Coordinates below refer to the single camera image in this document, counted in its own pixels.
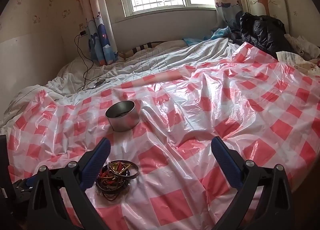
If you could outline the red white checkered plastic sheet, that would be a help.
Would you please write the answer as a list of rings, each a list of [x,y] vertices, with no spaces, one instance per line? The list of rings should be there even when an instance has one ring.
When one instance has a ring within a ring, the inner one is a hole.
[[[136,104],[140,121],[115,132],[105,112]],[[184,64],[58,105],[45,90],[7,137],[12,181],[78,161],[102,138],[109,160],[139,175],[113,200],[86,195],[110,229],[211,229],[235,196],[211,151],[219,136],[258,166],[283,165],[296,190],[319,160],[319,76],[308,76],[244,43],[229,57]]]

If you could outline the round silver metal tin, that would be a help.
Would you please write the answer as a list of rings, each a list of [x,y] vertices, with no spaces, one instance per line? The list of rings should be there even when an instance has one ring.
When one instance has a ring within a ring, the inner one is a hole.
[[[136,104],[130,100],[115,103],[107,109],[105,116],[115,132],[129,131],[140,121]]]

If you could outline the white grid-lined bedsheet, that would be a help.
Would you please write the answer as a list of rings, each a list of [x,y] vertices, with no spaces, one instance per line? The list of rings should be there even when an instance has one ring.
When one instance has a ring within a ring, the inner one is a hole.
[[[57,77],[48,81],[46,85],[25,87],[12,99],[9,107],[4,112],[1,127],[4,128],[12,121],[16,121],[27,108],[38,92],[45,90],[58,105],[77,105],[80,101],[101,92],[104,89],[119,86],[122,83],[154,75],[161,71],[175,69],[184,64],[199,64],[206,61],[221,60],[231,56],[238,45],[232,43],[229,38],[218,38],[212,41],[203,41],[193,46],[164,54],[147,57],[132,57],[126,61],[118,60],[108,66],[93,66],[88,72],[88,80],[85,80],[84,63],[76,58],[64,66]],[[94,84],[105,78],[106,82],[98,88]]]

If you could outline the small round grey device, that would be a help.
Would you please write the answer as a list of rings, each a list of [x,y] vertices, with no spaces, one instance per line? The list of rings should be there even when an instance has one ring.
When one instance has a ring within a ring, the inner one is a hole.
[[[99,80],[97,80],[97,82],[94,84],[94,87],[95,87],[95,88],[98,88],[98,87],[100,87],[101,85],[103,85],[105,82],[106,82],[106,79],[105,79],[105,78],[99,79]]]

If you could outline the crumpled printed paper bag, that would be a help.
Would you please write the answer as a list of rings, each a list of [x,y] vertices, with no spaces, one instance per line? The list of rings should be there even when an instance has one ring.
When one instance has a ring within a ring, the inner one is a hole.
[[[319,47],[303,36],[294,38],[285,34],[284,37],[293,48],[293,52],[276,52],[278,61],[289,64],[305,75],[320,76]]]

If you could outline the black puffer jacket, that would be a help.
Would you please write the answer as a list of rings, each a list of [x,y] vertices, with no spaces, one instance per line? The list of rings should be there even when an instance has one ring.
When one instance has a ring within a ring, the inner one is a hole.
[[[240,33],[244,41],[275,59],[278,59],[277,52],[294,52],[293,47],[285,38],[287,32],[284,24],[271,16],[243,14],[240,18]]]

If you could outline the left cartoon print curtain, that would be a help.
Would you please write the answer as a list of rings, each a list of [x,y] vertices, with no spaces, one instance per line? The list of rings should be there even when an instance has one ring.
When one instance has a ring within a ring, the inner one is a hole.
[[[118,60],[118,50],[105,0],[77,0],[86,20],[91,59],[103,66]]]

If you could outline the light blue plastic bag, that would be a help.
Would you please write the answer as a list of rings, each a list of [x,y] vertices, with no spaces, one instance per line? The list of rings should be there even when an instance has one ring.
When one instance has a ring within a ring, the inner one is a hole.
[[[211,33],[205,36],[203,39],[193,39],[193,38],[183,38],[185,44],[189,46],[193,46],[199,44],[203,41],[212,41],[218,38],[227,38],[231,34],[231,29],[227,26],[224,28],[213,29]]]

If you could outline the striped pillow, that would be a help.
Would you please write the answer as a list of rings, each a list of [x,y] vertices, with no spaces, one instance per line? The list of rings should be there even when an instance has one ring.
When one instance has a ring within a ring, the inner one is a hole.
[[[129,58],[142,57],[144,55],[149,57],[158,54],[170,53],[185,48],[186,46],[187,44],[183,40],[149,42],[147,44],[134,47],[127,52],[119,52],[118,56],[126,61]]]

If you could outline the wall power socket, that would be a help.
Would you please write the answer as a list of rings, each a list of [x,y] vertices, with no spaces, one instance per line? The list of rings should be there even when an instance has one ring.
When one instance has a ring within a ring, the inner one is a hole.
[[[87,31],[83,23],[80,23],[79,30],[80,30],[80,33],[79,33],[80,37],[87,35]]]

